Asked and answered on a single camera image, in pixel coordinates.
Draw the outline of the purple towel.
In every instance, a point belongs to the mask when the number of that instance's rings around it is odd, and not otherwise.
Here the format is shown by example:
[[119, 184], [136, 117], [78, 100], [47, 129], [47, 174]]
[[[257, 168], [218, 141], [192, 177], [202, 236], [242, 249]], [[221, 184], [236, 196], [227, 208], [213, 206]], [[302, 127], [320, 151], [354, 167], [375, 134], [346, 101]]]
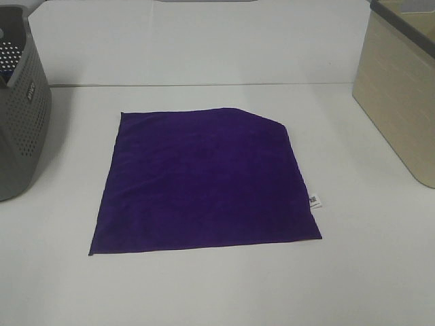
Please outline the purple towel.
[[236, 108], [121, 115], [91, 255], [320, 238], [283, 124]]

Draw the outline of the beige plastic basket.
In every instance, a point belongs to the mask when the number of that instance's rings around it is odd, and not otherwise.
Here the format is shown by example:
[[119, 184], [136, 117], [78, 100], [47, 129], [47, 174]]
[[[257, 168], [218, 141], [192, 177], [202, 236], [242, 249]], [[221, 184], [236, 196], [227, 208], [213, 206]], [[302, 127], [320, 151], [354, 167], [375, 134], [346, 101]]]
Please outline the beige plastic basket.
[[352, 95], [410, 174], [433, 188], [433, 1], [370, 2]]

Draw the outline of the grey perforated plastic basket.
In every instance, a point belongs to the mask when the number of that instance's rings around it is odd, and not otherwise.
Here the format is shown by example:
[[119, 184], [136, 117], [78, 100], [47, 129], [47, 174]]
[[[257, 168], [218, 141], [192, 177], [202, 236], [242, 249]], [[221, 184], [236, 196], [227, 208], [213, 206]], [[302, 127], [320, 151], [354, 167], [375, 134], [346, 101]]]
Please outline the grey perforated plastic basket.
[[1, 199], [30, 185], [44, 147], [52, 93], [22, 5], [1, 5]]

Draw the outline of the blue cloth in grey basket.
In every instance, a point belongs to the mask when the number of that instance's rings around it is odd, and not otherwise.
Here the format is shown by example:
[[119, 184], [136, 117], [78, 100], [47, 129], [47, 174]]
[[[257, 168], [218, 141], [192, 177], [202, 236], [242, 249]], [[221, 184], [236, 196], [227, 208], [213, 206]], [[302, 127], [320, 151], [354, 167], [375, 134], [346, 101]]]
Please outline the blue cloth in grey basket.
[[0, 76], [5, 83], [8, 83], [13, 72], [14, 72], [13, 70], [0, 70]]

